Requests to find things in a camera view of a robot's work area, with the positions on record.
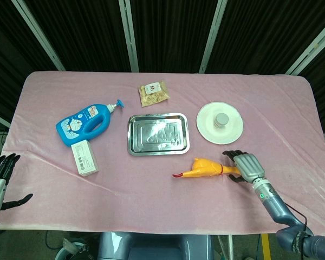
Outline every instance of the metal tray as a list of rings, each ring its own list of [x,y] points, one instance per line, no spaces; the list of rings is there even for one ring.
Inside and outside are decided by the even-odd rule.
[[[134,115],[128,125],[128,151],[134,156],[182,154],[189,150],[184,114]]]

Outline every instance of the yellow tape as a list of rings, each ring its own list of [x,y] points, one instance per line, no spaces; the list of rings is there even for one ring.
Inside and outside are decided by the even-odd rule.
[[[271,260],[269,236],[267,234],[261,234],[261,242],[264,260]]]

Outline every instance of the rubber chicken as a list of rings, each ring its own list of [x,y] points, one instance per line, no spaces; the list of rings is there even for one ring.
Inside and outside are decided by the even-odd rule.
[[[192,170],[189,172],[183,172],[180,174],[173,174],[174,177],[202,177],[202,176],[214,176],[221,174],[240,174],[237,167],[224,166],[217,162],[195,158],[192,166]]]

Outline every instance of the bottle label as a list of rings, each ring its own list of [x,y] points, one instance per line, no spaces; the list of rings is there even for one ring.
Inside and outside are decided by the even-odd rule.
[[[89,107],[88,108],[88,111],[89,111],[89,114],[90,114],[90,116],[93,118],[94,116],[96,116],[98,113],[99,113],[99,111],[98,111],[98,109],[96,108],[96,106],[91,106],[91,107]]]
[[[63,132],[67,139],[74,139],[76,137],[79,137],[80,135],[75,133],[82,127],[83,123],[81,120],[72,118],[66,118],[61,122],[61,129],[63,129]]]
[[[146,91],[147,95],[153,94],[153,93],[158,92],[158,91],[161,91],[160,83],[155,82],[155,83],[145,85],[145,91]]]

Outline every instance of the plastic bag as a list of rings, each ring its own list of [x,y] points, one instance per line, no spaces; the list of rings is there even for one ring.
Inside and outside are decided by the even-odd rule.
[[[170,98],[164,81],[141,85],[139,87],[139,93],[142,107],[150,106]]]

